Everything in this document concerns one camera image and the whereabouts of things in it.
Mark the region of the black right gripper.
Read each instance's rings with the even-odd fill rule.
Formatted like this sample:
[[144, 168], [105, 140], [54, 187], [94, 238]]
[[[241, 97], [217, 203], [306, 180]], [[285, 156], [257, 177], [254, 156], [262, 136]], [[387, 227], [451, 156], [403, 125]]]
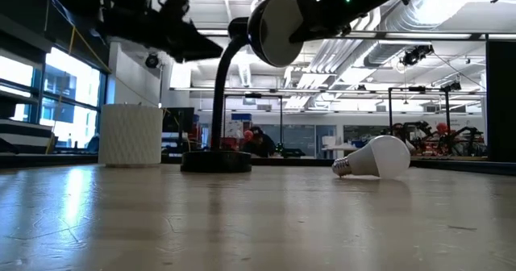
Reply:
[[316, 40], [317, 35], [338, 34], [363, 17], [363, 0], [297, 0], [302, 23], [290, 36], [291, 43]]

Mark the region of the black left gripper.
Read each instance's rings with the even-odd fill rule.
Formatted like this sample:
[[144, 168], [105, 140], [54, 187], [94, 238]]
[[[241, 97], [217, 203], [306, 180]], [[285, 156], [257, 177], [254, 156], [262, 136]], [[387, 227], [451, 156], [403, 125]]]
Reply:
[[[114, 4], [102, 8], [102, 34], [119, 37], [141, 44], [146, 48], [170, 51], [166, 35], [174, 21], [177, 8]], [[190, 62], [218, 58], [223, 48], [198, 32], [192, 23], [180, 23], [172, 34], [172, 58], [177, 62]]]

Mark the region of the black gooseneck desk lamp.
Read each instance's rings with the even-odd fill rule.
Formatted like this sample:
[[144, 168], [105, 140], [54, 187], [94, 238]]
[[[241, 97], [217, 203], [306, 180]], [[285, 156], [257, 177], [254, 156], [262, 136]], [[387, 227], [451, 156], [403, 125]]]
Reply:
[[229, 66], [236, 53], [248, 44], [261, 60], [272, 66], [291, 64], [298, 57], [303, 44], [292, 43], [289, 38], [302, 25], [302, 21], [297, 0], [265, 0], [249, 17], [230, 22], [228, 33], [231, 41], [222, 54], [215, 77], [210, 149], [184, 153], [182, 172], [248, 173], [252, 170], [249, 153], [221, 149]]

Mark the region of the white LED lightbulb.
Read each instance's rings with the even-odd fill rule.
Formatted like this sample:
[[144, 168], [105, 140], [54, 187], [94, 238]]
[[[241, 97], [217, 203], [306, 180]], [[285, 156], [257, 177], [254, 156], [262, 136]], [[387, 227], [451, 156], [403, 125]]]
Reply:
[[344, 158], [336, 159], [331, 169], [339, 177], [374, 176], [393, 179], [410, 167], [406, 144], [391, 135], [380, 135]]

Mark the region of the black monitor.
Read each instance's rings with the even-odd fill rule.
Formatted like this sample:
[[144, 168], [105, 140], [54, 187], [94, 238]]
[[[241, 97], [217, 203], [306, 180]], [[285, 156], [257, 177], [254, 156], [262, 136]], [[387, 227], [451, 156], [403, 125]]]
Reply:
[[193, 107], [167, 107], [164, 109], [162, 132], [191, 132], [193, 129]]

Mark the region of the white textured cup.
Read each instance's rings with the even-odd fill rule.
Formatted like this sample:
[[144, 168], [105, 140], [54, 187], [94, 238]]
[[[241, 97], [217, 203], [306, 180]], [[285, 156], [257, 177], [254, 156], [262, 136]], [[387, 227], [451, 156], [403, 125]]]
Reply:
[[163, 111], [138, 104], [102, 107], [98, 163], [107, 167], [148, 167], [161, 162]]

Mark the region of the person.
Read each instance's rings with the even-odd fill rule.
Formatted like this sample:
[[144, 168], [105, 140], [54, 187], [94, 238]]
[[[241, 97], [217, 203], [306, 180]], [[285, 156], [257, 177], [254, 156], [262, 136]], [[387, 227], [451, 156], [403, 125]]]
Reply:
[[241, 152], [246, 152], [254, 157], [268, 158], [273, 156], [276, 146], [273, 140], [259, 128], [251, 127], [243, 133], [244, 142], [240, 148]]

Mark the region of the long ceiling light strip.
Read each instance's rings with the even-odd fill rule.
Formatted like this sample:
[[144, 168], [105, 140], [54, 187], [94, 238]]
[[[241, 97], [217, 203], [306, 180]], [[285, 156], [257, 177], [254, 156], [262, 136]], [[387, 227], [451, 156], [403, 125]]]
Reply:
[[516, 33], [505, 32], [444, 32], [444, 31], [352, 31], [347, 35], [339, 35], [338, 39], [350, 40], [448, 40], [448, 41], [481, 41], [481, 40], [516, 40]]

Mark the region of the large window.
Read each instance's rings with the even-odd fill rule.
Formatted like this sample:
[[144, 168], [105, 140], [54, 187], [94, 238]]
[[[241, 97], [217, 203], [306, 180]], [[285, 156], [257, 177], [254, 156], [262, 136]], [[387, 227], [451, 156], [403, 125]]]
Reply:
[[41, 64], [0, 49], [0, 90], [37, 100], [16, 106], [13, 120], [52, 127], [45, 153], [88, 147], [98, 133], [104, 81], [101, 71], [59, 48]]

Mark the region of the red and black background robot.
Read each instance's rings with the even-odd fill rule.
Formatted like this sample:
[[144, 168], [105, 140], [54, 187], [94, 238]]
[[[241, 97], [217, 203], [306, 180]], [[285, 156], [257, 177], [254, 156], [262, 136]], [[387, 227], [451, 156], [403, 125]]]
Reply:
[[476, 127], [450, 130], [446, 123], [395, 123], [392, 133], [405, 142], [413, 156], [487, 156], [484, 133]]

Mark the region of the grey side desk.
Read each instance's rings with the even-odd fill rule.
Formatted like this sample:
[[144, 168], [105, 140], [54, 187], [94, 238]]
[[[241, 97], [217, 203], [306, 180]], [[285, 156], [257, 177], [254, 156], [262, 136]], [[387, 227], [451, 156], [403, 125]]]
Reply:
[[13, 120], [16, 106], [36, 103], [35, 98], [0, 90], [0, 152], [45, 154], [52, 140], [52, 127]]

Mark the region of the silver ventilation duct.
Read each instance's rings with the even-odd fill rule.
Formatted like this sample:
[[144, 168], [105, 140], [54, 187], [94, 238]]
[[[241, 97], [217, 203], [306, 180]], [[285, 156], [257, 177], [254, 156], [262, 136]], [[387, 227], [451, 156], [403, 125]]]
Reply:
[[[382, 31], [433, 31], [453, 17], [470, 0], [410, 0], [398, 6], [380, 26]], [[404, 44], [381, 44], [364, 58], [364, 66], [377, 68], [397, 55]]]

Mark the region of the black background stand frame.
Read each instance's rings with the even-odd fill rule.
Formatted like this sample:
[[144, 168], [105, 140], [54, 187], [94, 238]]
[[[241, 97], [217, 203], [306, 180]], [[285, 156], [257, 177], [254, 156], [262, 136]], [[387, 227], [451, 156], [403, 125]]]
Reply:
[[428, 88], [424, 85], [418, 86], [405, 86], [405, 87], [389, 87], [388, 88], [388, 106], [389, 106], [389, 132], [390, 135], [395, 136], [394, 133], [394, 125], [393, 125], [393, 92], [399, 91], [404, 95], [407, 95], [409, 92], [414, 92], [415, 94], [438, 94], [439, 96], [443, 95], [445, 97], [445, 113], [446, 113], [446, 124], [447, 124], [447, 133], [444, 138], [444, 143], [447, 146], [447, 154], [452, 154], [452, 130], [450, 126], [450, 108], [449, 108], [449, 96], [450, 96], [450, 87], [445, 88]]
[[224, 94], [223, 95], [223, 136], [225, 136], [225, 122], [226, 122], [226, 111], [227, 105], [226, 100], [228, 97], [244, 97], [244, 98], [277, 98], [280, 102], [280, 139], [279, 143], [276, 146], [276, 150], [279, 151], [279, 154], [283, 154], [284, 150], [284, 139], [283, 139], [283, 96], [279, 94], [261, 94], [261, 93], [252, 93], [252, 92], [244, 92], [243, 94]]

